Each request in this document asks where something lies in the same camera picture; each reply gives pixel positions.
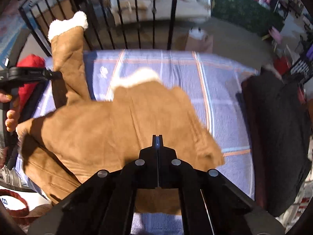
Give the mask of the left hand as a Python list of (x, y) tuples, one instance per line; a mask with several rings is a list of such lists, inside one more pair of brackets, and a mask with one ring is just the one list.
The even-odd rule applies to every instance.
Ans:
[(8, 132), (13, 132), (20, 118), (20, 98), (19, 95), (12, 96), (1, 90), (1, 103), (9, 103), (11, 109), (6, 113), (5, 126)]

